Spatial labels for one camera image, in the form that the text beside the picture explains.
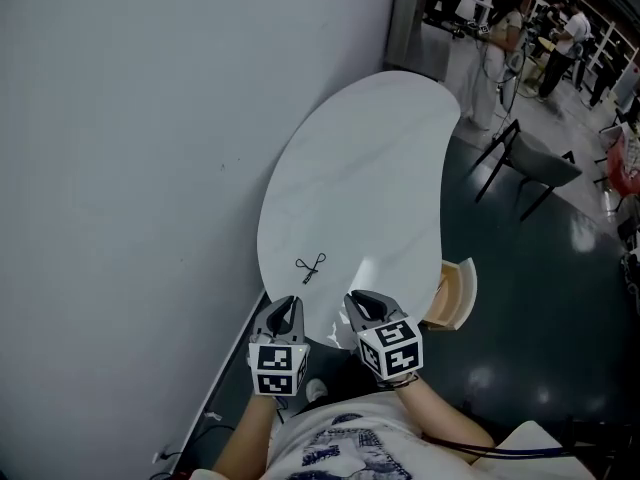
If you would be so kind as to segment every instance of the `oval table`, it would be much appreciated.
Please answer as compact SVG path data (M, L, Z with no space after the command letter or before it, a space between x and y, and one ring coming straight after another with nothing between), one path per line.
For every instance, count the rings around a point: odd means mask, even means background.
M416 320L440 279L440 182L460 109L420 75L378 73L313 112L282 153L258 228L271 300L299 296L308 338L354 348L343 297L384 293ZM309 273L296 266L301 259Z

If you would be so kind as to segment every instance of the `wrist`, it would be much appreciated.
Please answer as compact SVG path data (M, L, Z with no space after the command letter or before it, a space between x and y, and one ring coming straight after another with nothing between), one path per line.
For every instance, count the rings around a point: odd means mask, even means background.
M399 390L413 384L419 378L420 376L416 372L411 372L407 373L406 375L400 375L398 377L394 377L391 380L388 380L386 382L386 385L395 390Z
M253 404L259 407L268 408L268 409L273 407L275 409L277 406L277 401L274 396L258 395L254 393L251 398L252 398Z

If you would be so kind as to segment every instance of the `black chair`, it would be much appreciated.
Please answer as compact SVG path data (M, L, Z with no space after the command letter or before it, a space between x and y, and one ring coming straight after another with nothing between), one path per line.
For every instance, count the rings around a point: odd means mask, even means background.
M627 112L623 112L620 110L620 107L616 107L616 117L613 118L613 123L611 126L605 126L598 133L602 133L604 130L614 127L618 124L618 120L620 120L620 124L622 123L635 123L638 120L638 115L640 115L640 99L638 96L633 97L633 101L631 102L631 107Z
M502 135L489 145L473 164L473 169L480 165L499 144L504 144L504 154L498 160L498 164L485 185L478 192L476 203L482 199L503 164L507 164L525 176L520 182L519 190L530 181L547 185L543 194L522 214L520 221L524 221L531 215L542 201L553 192L554 188L566 185L582 174L582 171L575 165L571 151L562 156L552 153L543 142L530 133L523 132L517 120L511 123Z

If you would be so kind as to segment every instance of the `dark floor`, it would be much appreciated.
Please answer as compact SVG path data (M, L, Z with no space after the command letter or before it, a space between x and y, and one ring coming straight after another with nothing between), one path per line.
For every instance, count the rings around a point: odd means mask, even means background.
M459 331L423 332L422 377L451 404L505 429L533 419L552 431L567 417L638 423L640 322L625 300L621 244L554 195L520 223L543 189L529 183L516 205L522 177L508 167L475 204L493 167L489 159L468 175L478 156L451 140L441 204L443 258L473 258L478 296ZM209 405L223 424L238 422L252 392L245 351L246 341ZM327 378L347 355L312 342L307 380ZM286 414L304 403L302 389ZM178 470L211 467L229 434L208 432Z

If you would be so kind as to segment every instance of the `red object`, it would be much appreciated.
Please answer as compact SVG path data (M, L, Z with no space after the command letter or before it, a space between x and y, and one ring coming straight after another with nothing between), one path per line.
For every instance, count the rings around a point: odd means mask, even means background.
M629 178L624 170L624 137L622 133L607 153L607 171L609 183L621 198L631 194L640 194L640 173Z

